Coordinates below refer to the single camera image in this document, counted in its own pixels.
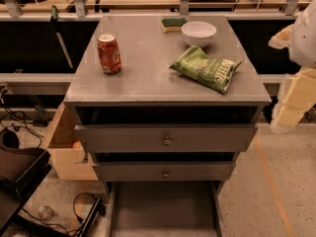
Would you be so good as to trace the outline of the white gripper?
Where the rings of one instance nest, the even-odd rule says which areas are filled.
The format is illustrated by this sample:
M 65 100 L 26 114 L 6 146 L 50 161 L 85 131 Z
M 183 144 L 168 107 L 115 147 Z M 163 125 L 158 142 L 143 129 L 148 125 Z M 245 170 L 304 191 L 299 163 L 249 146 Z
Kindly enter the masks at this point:
M 292 130 L 316 104 L 316 0 L 269 40 L 276 49 L 288 47 L 291 61 L 302 67 L 280 84 L 270 128 L 274 133 Z

